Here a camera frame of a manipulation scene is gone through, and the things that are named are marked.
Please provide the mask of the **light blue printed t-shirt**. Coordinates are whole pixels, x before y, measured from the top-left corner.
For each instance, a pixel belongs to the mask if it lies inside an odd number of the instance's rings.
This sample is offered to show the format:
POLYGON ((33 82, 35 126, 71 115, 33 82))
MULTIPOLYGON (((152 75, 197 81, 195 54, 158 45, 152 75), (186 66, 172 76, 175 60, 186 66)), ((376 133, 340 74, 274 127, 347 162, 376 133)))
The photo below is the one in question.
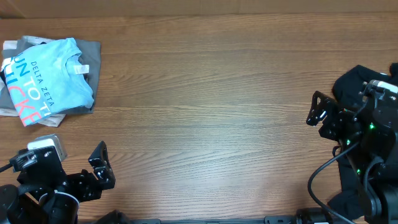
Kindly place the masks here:
POLYGON ((5 58, 1 71, 24 126, 74 108, 93 106, 93 90, 84 78, 90 68, 79 62, 74 38, 53 40, 5 58))

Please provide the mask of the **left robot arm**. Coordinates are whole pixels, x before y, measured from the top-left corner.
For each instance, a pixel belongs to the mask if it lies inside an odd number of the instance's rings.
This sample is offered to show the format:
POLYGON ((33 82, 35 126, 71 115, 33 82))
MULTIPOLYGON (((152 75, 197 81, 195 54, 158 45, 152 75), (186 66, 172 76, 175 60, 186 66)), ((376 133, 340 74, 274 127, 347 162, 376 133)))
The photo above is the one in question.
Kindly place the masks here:
POLYGON ((12 169, 19 185, 1 186, 1 223, 77 223, 80 204, 98 200, 116 178, 101 141, 88 158, 92 172, 67 174, 62 148, 45 143, 20 150, 1 171, 12 169))

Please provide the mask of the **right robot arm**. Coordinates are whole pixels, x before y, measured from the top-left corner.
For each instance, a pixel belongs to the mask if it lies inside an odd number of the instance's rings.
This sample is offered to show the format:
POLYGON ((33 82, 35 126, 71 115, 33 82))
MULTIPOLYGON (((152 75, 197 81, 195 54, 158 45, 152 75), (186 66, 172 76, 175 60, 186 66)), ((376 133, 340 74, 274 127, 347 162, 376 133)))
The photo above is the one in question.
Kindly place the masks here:
POLYGON ((333 157, 310 176, 311 198, 325 211, 325 221, 350 220, 321 202, 312 182, 319 172, 338 159, 347 158, 357 183, 359 204, 368 223, 397 223, 397 87, 379 80, 364 84, 359 92, 363 105, 342 106, 316 91, 306 120, 321 123, 319 134, 338 142, 333 157))

